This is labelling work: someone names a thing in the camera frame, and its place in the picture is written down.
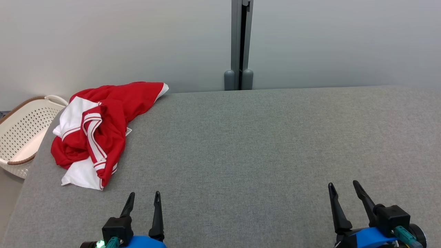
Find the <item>gray fabric surface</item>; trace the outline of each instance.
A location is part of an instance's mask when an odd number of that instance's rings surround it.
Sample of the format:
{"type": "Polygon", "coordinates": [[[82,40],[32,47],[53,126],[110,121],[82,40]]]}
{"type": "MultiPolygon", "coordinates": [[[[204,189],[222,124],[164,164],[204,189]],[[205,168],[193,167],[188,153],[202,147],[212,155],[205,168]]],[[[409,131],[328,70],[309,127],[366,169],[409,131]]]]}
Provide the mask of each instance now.
{"type": "Polygon", "coordinates": [[[136,192],[146,235],[161,191],[173,247],[333,247],[327,184],[354,228],[368,219],[352,180],[398,204],[441,244],[441,92],[398,87],[170,94],[133,132],[103,192],[60,186],[48,134],[3,247],[77,248],[136,192]]]}

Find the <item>white wall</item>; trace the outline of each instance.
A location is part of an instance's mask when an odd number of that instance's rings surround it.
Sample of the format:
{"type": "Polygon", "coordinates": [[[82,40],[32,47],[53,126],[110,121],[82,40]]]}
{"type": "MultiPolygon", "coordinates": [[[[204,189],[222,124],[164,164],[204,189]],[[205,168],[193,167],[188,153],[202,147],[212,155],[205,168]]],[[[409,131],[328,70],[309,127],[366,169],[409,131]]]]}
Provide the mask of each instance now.
{"type": "Polygon", "coordinates": [[[253,89],[441,87],[438,0],[255,0],[253,89]]]}
{"type": "Polygon", "coordinates": [[[0,110],[133,81],[223,90],[230,69],[230,1],[2,0],[0,31],[0,110]]]}

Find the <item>laundry basket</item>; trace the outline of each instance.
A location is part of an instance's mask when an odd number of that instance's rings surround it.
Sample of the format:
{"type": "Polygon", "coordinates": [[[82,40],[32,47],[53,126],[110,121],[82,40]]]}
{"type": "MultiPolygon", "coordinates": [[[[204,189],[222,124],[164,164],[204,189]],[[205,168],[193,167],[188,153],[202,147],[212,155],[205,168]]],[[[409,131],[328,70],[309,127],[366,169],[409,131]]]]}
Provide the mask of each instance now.
{"type": "Polygon", "coordinates": [[[35,97],[0,119],[0,166],[26,178],[31,162],[55,116],[68,102],[58,96],[35,97]]]}

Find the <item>floor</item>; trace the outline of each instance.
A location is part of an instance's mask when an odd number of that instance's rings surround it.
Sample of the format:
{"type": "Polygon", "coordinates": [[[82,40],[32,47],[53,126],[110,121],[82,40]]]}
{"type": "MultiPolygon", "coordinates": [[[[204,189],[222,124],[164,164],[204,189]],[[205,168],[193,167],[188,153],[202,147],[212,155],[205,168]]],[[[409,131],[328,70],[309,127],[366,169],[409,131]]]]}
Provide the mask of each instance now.
{"type": "Polygon", "coordinates": [[[0,168],[0,244],[24,180],[0,168]]]}

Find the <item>red fabric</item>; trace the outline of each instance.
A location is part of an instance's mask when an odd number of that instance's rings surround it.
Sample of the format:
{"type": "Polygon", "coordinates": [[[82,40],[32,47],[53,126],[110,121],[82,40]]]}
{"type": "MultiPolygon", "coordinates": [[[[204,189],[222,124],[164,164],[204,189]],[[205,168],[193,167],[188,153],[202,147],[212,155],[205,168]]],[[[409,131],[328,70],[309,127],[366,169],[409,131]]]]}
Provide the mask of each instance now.
{"type": "Polygon", "coordinates": [[[63,141],[60,137],[54,139],[51,153],[56,163],[68,169],[73,162],[90,156],[94,165],[98,166],[100,162],[97,159],[100,153],[96,152],[98,145],[107,155],[104,169],[97,170],[98,177],[102,179],[102,187],[106,186],[125,148],[127,124],[153,106],[163,86],[163,83],[134,82],[121,86],[107,85],[82,90],[73,95],[70,101],[80,97],[101,104],[82,114],[82,128],[79,131],[67,135],[63,141]],[[94,127],[99,125],[94,132],[93,141],[87,136],[87,131],[94,128],[90,125],[94,127]]]}

